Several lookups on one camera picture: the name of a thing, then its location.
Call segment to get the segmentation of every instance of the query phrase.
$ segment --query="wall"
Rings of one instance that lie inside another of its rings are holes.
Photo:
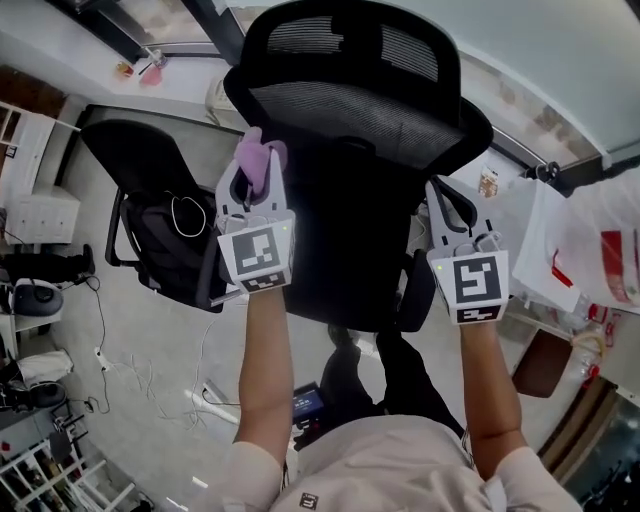
[[[594,145],[640,139],[640,23],[624,0],[391,0],[444,27],[464,52],[520,81]],[[229,0],[270,5],[278,0]],[[0,59],[90,101],[205,120],[202,101],[228,69],[173,59],[157,87],[118,81],[110,48],[43,0],[0,2]]]
[[[0,60],[90,103],[207,121],[209,84],[224,76],[221,59],[172,59],[154,87],[114,72],[122,58],[43,0],[0,1]],[[136,71],[146,65],[142,60]]]

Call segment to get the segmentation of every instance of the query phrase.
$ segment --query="small electronic device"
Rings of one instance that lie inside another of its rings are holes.
[[[309,424],[320,421],[324,407],[320,388],[315,382],[294,390],[293,424],[304,429]]]

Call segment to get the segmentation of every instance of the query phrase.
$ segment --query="pink object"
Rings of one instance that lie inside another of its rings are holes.
[[[261,141],[262,129],[253,126],[244,134],[233,155],[249,183],[251,183],[254,197],[259,197],[264,191],[271,149],[278,152],[282,170],[287,167],[287,147],[284,142],[274,140],[262,144]]]
[[[140,79],[140,84],[142,85],[158,85],[160,82],[162,82],[162,71],[156,66],[149,66],[149,69]]]

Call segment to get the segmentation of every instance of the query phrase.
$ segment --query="mesh chair backrest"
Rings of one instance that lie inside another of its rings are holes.
[[[465,141],[470,109],[463,104],[461,112],[453,41],[430,22],[383,4],[305,0],[268,10],[249,29],[225,89],[249,124],[293,150],[345,141],[426,171],[461,142],[473,149],[456,159],[463,165],[491,140],[488,122],[471,108],[485,133],[474,148]]]
[[[127,195],[150,201],[170,197],[204,198],[173,138],[148,124],[121,119],[87,126],[81,137],[89,150]]]

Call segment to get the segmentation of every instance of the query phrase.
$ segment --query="window frame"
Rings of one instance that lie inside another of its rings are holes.
[[[65,0],[46,1],[131,64],[148,57],[145,48],[160,50],[167,57],[218,58],[224,59],[231,66],[240,62],[244,33],[231,10],[225,9],[222,14],[218,14],[211,0],[179,0],[210,39],[210,42],[200,43],[149,41],[142,26],[118,6],[118,0],[86,0],[78,8]]]

